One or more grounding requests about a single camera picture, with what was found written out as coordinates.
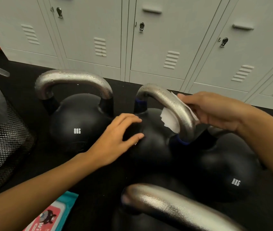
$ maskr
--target paper towel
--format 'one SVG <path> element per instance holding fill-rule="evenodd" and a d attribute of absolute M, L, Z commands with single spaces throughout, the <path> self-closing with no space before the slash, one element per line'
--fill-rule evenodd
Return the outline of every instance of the paper towel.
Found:
<path fill-rule="evenodd" d="M 195 113 L 193 113 L 193 111 L 190 109 L 190 107 L 188 105 L 186 105 L 185 103 L 183 103 L 174 93 L 172 93 L 182 104 L 184 104 L 191 112 L 194 120 L 198 121 L 197 116 L 195 115 Z M 169 110 L 168 108 L 163 108 L 162 112 L 161 112 L 161 120 L 164 122 L 164 126 L 170 128 L 174 133 L 179 133 L 179 122 L 177 120 L 176 115 Z"/>

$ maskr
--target locker vent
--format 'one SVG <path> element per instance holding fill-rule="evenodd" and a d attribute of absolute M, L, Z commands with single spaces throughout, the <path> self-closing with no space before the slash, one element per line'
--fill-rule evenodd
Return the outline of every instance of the locker vent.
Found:
<path fill-rule="evenodd" d="M 175 69 L 177 59 L 179 58 L 179 52 L 168 51 L 163 67 L 169 69 Z"/>
<path fill-rule="evenodd" d="M 236 75 L 234 75 L 234 77 L 231 80 L 236 82 L 243 82 L 243 80 L 249 75 L 249 73 L 252 72 L 252 69 L 254 69 L 254 66 L 249 65 L 241 66 L 239 71 L 236 73 Z"/>
<path fill-rule="evenodd" d="M 26 25 L 26 24 L 21 24 L 22 30 L 24 31 L 26 38 L 29 43 L 35 44 L 35 45 L 40 45 L 37 36 L 35 35 L 35 30 L 32 26 Z"/>
<path fill-rule="evenodd" d="M 97 56 L 106 57 L 107 56 L 107 48 L 105 44 L 105 39 L 95 37 L 95 53 Z"/>

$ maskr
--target forearm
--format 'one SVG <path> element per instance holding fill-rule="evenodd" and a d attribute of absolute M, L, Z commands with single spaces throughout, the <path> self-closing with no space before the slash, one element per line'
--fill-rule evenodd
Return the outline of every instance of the forearm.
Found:
<path fill-rule="evenodd" d="M 238 133 L 273 172 L 273 117 L 255 108 L 242 119 Z"/>
<path fill-rule="evenodd" d="M 0 230 L 24 229 L 66 190 L 99 168 L 86 154 L 1 193 Z"/>

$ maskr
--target gym floor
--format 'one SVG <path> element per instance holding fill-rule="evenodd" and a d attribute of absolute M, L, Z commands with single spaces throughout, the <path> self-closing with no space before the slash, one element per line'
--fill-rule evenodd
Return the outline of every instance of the gym floor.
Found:
<path fill-rule="evenodd" d="M 10 62 L 0 52 L 0 68 L 10 72 L 10 77 L 0 75 L 0 89 L 13 104 L 29 128 L 37 133 L 37 145 L 25 159 L 0 192 L 21 182 L 42 174 L 72 156 L 57 148 L 50 140 L 47 128 L 49 117 L 35 96 L 36 78 L 49 68 Z M 141 85 L 107 79 L 114 92 L 114 110 L 133 112 L 134 96 Z M 58 85 L 54 94 L 60 101 L 75 93 L 99 95 L 96 89 L 85 85 Z M 149 100 L 150 107 L 161 108 L 155 100 Z M 273 110 L 264 109 L 273 116 Z M 65 230 L 109 230 L 114 207 L 119 202 L 121 190 L 131 179 L 133 172 L 120 160 L 89 175 L 70 191 L 79 197 L 65 223 Z M 249 231 L 273 230 L 273 175 L 269 170 L 261 176 L 252 194 L 243 201 L 233 203 L 209 203 L 209 206 L 223 212 Z"/>

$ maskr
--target cartoon character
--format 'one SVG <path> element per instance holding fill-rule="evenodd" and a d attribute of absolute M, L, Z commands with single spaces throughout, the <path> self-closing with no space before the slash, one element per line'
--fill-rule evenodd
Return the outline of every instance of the cartoon character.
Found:
<path fill-rule="evenodd" d="M 50 223 L 52 224 L 55 220 L 56 214 L 53 214 L 52 210 L 46 210 L 39 215 L 39 222 L 43 224 Z"/>

